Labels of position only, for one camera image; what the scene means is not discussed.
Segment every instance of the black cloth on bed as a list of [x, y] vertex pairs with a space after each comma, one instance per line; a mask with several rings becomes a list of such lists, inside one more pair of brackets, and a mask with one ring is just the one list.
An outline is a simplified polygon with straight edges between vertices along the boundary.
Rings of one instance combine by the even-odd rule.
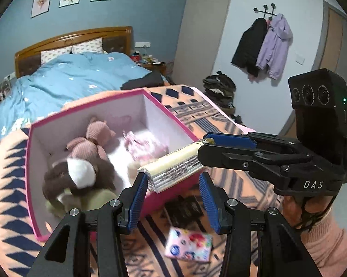
[[159, 71], [152, 71], [142, 78], [129, 80], [121, 86], [121, 90], [131, 90], [142, 87], [163, 86], [164, 82]]

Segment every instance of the door frame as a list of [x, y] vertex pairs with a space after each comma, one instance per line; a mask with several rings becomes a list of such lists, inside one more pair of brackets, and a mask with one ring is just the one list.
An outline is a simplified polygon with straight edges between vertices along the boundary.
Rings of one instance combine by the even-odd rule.
[[[345, 13], [343, 13], [341, 10], [337, 9], [336, 7], [334, 7], [327, 1], [323, 0], [323, 19], [322, 19], [322, 29], [320, 32], [320, 42], [318, 44], [317, 53], [316, 53], [311, 71], [318, 70], [320, 68], [320, 63], [322, 61], [322, 57], [325, 52], [330, 9], [335, 11], [338, 15], [342, 16], [345, 20], [347, 20], [347, 15]], [[285, 136], [289, 132], [290, 128], [293, 126], [294, 121], [295, 121], [295, 110], [292, 110], [290, 116], [286, 120], [286, 123], [284, 124], [281, 131], [279, 132], [279, 136]]]

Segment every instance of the pink sweater sleeve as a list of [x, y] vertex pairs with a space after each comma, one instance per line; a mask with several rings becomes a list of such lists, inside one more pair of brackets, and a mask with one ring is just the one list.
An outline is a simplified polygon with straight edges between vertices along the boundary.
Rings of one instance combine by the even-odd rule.
[[302, 241], [323, 277], [340, 277], [347, 268], [347, 233], [338, 227], [330, 212]]

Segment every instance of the nightstand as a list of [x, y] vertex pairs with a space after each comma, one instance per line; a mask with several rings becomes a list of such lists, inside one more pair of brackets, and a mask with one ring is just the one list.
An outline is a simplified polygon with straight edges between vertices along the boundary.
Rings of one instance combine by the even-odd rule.
[[166, 76], [167, 67], [165, 64], [159, 64], [155, 66], [150, 63], [145, 63], [145, 64], [142, 64], [141, 66], [149, 71], [159, 71], [162, 76], [164, 77]]

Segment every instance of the wooden headboard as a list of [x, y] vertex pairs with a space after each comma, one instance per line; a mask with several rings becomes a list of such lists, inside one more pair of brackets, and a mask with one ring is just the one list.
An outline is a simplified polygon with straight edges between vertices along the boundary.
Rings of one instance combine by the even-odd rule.
[[55, 36], [27, 47], [15, 54], [16, 77], [31, 75], [41, 66], [41, 51], [72, 46], [88, 40], [103, 38], [103, 50], [130, 55], [132, 27], [104, 27]]

